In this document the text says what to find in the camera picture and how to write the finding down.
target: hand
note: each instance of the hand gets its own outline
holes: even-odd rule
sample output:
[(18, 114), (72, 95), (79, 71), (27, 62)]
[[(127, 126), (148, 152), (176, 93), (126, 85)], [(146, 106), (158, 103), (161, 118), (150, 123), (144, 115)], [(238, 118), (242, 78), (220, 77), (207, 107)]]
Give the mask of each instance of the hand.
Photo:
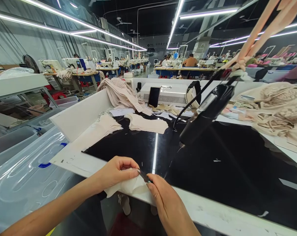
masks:
[(139, 175), (137, 170), (127, 170), (129, 168), (139, 169), (139, 165), (130, 157), (115, 156), (103, 168), (82, 183), (90, 190), (89, 195), (93, 196), (106, 188)]
[(159, 175), (147, 176), (154, 182), (147, 186), (156, 201), (158, 215), (167, 235), (200, 236), (176, 191)]

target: black table surface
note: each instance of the black table surface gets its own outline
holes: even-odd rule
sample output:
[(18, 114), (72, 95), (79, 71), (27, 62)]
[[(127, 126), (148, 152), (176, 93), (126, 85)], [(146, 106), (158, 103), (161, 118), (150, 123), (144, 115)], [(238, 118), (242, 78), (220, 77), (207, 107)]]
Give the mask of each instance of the black table surface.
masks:
[[(146, 119), (158, 117), (146, 116)], [(132, 157), (146, 173), (155, 173), (178, 188), (297, 230), (297, 190), (279, 179), (297, 184), (297, 164), (270, 151), (251, 127), (214, 122), (179, 152), (183, 122), (164, 134), (129, 130), (130, 120), (115, 117), (123, 130), (103, 138), (85, 153), (109, 161)]]

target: small jar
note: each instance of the small jar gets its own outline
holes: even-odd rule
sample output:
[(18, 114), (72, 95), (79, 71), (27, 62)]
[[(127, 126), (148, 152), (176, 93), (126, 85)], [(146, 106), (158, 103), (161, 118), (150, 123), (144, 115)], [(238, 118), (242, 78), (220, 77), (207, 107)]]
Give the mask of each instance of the small jar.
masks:
[(248, 95), (241, 95), (235, 102), (234, 106), (237, 108), (248, 108), (250, 103), (254, 101), (255, 97)]

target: black power cord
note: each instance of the black power cord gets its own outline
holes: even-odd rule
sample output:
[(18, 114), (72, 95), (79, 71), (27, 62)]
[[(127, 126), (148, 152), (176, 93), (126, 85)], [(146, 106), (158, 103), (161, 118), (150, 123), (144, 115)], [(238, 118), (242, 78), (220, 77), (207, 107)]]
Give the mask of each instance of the black power cord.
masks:
[(182, 115), (182, 113), (184, 113), (184, 111), (195, 101), (198, 99), (198, 97), (204, 92), (204, 90), (207, 89), (207, 87), (217, 78), (220, 78), (222, 76), (222, 74), (224, 73), (224, 69), (222, 70), (218, 70), (216, 72), (214, 72), (211, 76), (211, 78), (209, 79), (209, 81), (206, 83), (206, 85), (201, 89), (201, 91), (182, 109), (182, 111), (179, 113), (179, 115), (177, 116), (175, 122), (174, 122), (174, 130), (176, 130), (176, 124), (180, 118), (180, 116)]

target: person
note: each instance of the person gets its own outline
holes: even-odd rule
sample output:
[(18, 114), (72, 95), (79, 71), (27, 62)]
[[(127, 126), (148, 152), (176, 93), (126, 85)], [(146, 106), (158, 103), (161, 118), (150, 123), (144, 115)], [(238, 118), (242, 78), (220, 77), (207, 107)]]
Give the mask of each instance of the person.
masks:
[(187, 58), (183, 62), (183, 65), (186, 66), (186, 67), (194, 67), (197, 64), (198, 64), (198, 60), (193, 57), (193, 54), (192, 53), (189, 55), (189, 58)]
[(262, 55), (262, 52), (257, 52), (256, 55), (254, 57), (252, 57), (251, 59), (249, 59), (246, 63), (246, 66), (250, 65), (250, 64), (255, 64), (258, 65), (260, 64), (258, 62), (258, 58)]
[(166, 63), (167, 63), (167, 56), (165, 55), (164, 56), (164, 59), (162, 59), (162, 61), (160, 62), (161, 66), (166, 66)]
[(278, 79), (278, 81), (297, 84), (297, 66), (294, 69), (290, 70), (286, 75)]
[[(0, 236), (45, 236), (88, 198), (121, 181), (137, 177), (139, 173), (136, 169), (139, 169), (139, 165), (132, 158), (115, 156), (91, 177), (20, 219)], [(147, 187), (156, 202), (167, 235), (201, 236), (176, 191), (160, 176), (147, 176), (153, 181)]]

